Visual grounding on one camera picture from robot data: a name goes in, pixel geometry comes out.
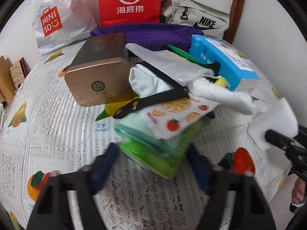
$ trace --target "lace tablecloth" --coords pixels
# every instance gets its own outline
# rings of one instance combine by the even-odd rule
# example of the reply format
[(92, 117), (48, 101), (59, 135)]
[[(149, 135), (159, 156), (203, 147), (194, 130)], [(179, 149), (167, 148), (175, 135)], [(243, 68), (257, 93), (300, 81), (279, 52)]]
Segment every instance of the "lace tablecloth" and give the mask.
[[(104, 105), (79, 106), (61, 77), (61, 70), (71, 63), (82, 44), (70, 45), (62, 49), (62, 55), (54, 58), (50, 54), (39, 61), (19, 89), (1, 132), (0, 201), (24, 228), (35, 203), (27, 184), (37, 171), (77, 171), (103, 154), (110, 142), (125, 140), (113, 131), (113, 118), (95, 121)], [(277, 98), (272, 85), (252, 68), (261, 77), (253, 95), (273, 104)], [(13, 127), (13, 116), (24, 102), (25, 117)], [(283, 151), (258, 149), (246, 132), (251, 117), (223, 107), (215, 114), (214, 120), (202, 119), (194, 140), (198, 151), (217, 164), (224, 154), (245, 147), (255, 162), (255, 178), (263, 195), (270, 200), (290, 168)], [(69, 192), (69, 199), (75, 229), (82, 229), (76, 193)], [(108, 229), (122, 230), (195, 229), (207, 201), (187, 161), (174, 178), (165, 180), (139, 168), (123, 153), (105, 188), (95, 196)]]

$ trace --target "white wall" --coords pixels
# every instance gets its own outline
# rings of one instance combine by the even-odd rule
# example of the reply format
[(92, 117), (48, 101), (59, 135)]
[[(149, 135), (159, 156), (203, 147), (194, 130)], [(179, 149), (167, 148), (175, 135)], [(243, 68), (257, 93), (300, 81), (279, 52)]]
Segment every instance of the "white wall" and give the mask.
[[(89, 7), (95, 20), (100, 24), (98, 0), (82, 1)], [(198, 1), (224, 12), (230, 10), (232, 3), (232, 0)], [(32, 19), (33, 1), (25, 0), (0, 33), (0, 56), (3, 55), (10, 61), (10, 64), (24, 57), (29, 68), (32, 69), (40, 59), (40, 52), (32, 30)]]
[(285, 96), (307, 126), (307, 42), (277, 0), (245, 0), (233, 45)]

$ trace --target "nike logo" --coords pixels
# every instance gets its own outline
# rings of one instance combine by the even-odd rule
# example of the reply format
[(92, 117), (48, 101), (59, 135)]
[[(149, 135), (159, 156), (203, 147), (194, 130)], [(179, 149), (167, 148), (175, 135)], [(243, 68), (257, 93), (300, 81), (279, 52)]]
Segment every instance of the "nike logo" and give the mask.
[(200, 27), (198, 26), (198, 22), (195, 22), (193, 27), (199, 30), (219, 29), (218, 27)]
[(211, 20), (206, 17), (202, 17), (199, 21), (195, 22), (193, 27), (199, 30), (209, 30), (209, 29), (219, 29), (218, 27), (214, 27), (216, 21)]

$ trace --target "yellow fruit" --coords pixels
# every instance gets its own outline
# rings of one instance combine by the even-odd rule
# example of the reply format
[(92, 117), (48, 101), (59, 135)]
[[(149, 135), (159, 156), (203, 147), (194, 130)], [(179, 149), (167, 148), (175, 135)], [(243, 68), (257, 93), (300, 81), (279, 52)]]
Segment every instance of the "yellow fruit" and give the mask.
[(159, 116), (164, 116), (164, 115), (165, 115), (164, 112), (159, 111), (158, 109), (153, 109), (153, 114), (154, 114), (155, 116), (157, 116), (157, 117), (159, 117)]
[(22, 106), (19, 108), (19, 110), (14, 114), (13, 118), (12, 118), (12, 126), (13, 127), (17, 127), (20, 123), (21, 120), (23, 118), (23, 116), (25, 115), (26, 112), (26, 106), (27, 106), (27, 102), (23, 102)]
[(140, 96), (138, 95), (134, 97), (133, 99), (130, 99), (127, 101), (108, 103), (106, 104), (106, 107), (105, 107), (106, 113), (113, 117), (115, 112), (117, 112), (119, 108), (122, 108), (124, 105), (130, 103), (132, 100), (139, 98), (139, 97)]
[(191, 101), (187, 98), (180, 98), (173, 101), (164, 102), (161, 105), (169, 112), (179, 113), (189, 109), (191, 106)]
[(278, 93), (278, 91), (277, 91), (274, 87), (272, 87), (272, 92), (274, 93), (274, 95), (275, 95), (278, 99), (282, 99), (282, 98), (283, 98), (282, 96), (280, 96), (280, 94)]
[(282, 184), (284, 183), (285, 178), (280, 178), (279, 183), (278, 183), (278, 188), (280, 188), (282, 186)]
[(193, 98), (192, 96), (189, 96), (189, 100), (192, 100), (194, 102), (200, 102), (200, 100), (196, 99), (196, 98)]
[(62, 69), (62, 71), (59, 72), (58, 77), (61, 78), (61, 77), (65, 76), (65, 74), (67, 73), (67, 70), (68, 70), (69, 67), (70, 67), (70, 65), (64, 67)]
[(241, 58), (247, 59), (247, 57), (246, 57), (242, 52), (240, 52), (239, 50), (237, 51), (237, 54), (238, 54)]
[(56, 59), (57, 57), (63, 55), (62, 51), (63, 51), (62, 49), (56, 51), (54, 54), (52, 54), (52, 55), (49, 57), (49, 59), (47, 60), (47, 62), (48, 62), (48, 61), (52, 61), (52, 60)]
[(189, 113), (187, 115), (187, 121), (189, 123), (195, 121), (196, 119), (198, 119), (201, 115), (199, 113)]
[(227, 80), (224, 77), (221, 77), (214, 84), (221, 86), (221, 87), (226, 87), (227, 86)]

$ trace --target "wooden frame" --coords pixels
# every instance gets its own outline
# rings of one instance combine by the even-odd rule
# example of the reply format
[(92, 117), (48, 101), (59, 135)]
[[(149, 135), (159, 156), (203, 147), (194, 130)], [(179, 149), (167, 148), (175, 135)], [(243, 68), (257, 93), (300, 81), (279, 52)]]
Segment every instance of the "wooden frame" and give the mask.
[(233, 43), (235, 34), (237, 33), (237, 29), (239, 26), (239, 22), (244, 7), (244, 2), (245, 0), (232, 0), (230, 16), (229, 16), (229, 28), (224, 33), (224, 40), (226, 40), (230, 44)]

